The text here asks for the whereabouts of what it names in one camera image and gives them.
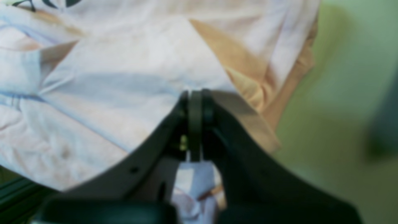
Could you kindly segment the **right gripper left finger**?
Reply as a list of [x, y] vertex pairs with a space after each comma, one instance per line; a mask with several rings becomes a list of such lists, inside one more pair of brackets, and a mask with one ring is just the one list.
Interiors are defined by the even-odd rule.
[[201, 157], [203, 97], [185, 91], [138, 149], [111, 169], [51, 197], [33, 224], [177, 224], [171, 204], [186, 152]]

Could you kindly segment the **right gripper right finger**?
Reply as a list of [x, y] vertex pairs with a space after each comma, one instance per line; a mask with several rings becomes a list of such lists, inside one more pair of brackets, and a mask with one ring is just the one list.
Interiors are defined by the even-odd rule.
[[202, 90], [203, 156], [221, 174], [227, 207], [218, 224], [361, 224], [357, 210], [273, 160]]

